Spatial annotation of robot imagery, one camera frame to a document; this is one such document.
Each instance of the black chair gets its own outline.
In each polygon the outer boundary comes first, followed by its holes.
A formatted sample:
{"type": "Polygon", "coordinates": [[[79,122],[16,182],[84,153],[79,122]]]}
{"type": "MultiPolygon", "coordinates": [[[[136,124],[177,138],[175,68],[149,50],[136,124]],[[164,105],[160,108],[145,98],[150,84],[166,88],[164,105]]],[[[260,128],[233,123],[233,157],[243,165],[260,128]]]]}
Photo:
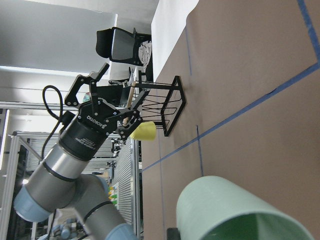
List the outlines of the black chair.
{"type": "Polygon", "coordinates": [[[141,43],[151,41],[150,34],[130,33],[119,27],[96,32],[96,52],[112,62],[143,66],[139,59],[141,43]]]}

